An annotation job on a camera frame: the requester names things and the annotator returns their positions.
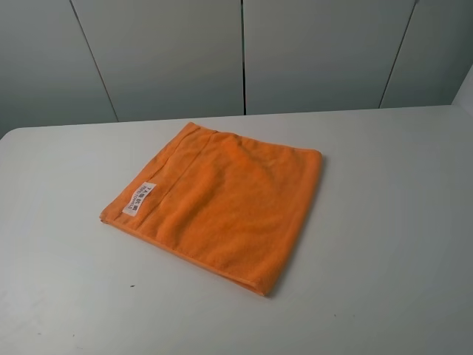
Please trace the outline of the orange towel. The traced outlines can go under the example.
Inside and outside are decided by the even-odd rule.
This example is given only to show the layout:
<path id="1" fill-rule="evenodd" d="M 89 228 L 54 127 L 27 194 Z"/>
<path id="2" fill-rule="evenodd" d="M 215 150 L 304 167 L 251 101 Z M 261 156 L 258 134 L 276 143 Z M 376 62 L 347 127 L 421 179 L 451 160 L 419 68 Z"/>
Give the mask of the orange towel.
<path id="1" fill-rule="evenodd" d="M 266 296 L 310 212 L 323 157 L 194 123 L 101 212 L 103 223 Z M 144 182 L 156 186 L 132 217 Z"/>

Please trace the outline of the white towel label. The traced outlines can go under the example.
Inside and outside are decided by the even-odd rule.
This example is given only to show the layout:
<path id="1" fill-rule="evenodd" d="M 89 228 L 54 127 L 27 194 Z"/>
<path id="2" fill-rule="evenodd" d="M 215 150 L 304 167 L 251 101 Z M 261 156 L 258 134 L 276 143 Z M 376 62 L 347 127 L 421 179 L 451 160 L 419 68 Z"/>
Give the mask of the white towel label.
<path id="1" fill-rule="evenodd" d="M 155 188 L 154 183 L 144 182 L 135 192 L 132 194 L 131 200 L 123 208 L 122 212 L 128 216 L 134 217 L 139 211 L 143 201 Z"/>

